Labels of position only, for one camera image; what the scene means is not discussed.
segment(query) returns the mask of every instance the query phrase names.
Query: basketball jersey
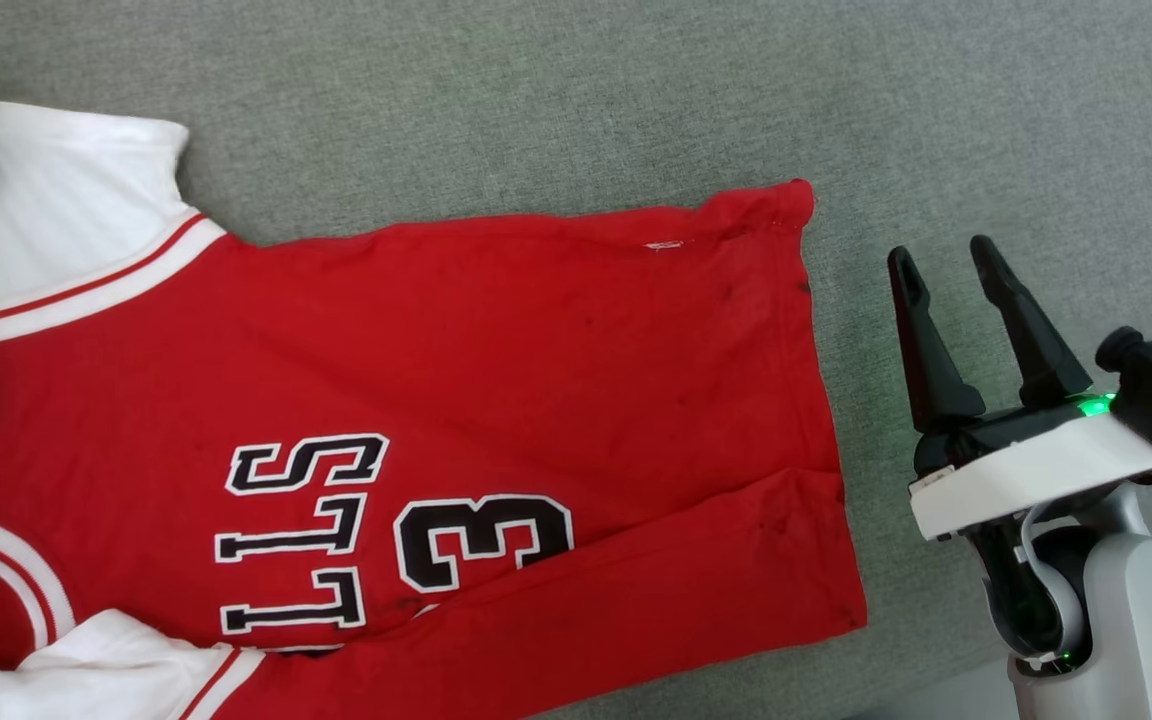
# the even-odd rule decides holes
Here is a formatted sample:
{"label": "basketball jersey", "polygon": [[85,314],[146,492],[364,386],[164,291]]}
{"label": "basketball jersey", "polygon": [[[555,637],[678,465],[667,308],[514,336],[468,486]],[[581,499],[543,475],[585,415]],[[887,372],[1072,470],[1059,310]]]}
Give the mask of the basketball jersey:
{"label": "basketball jersey", "polygon": [[0,103],[0,669],[119,611],[283,651],[215,717],[521,717],[864,624],[808,183],[251,247],[184,137]]}

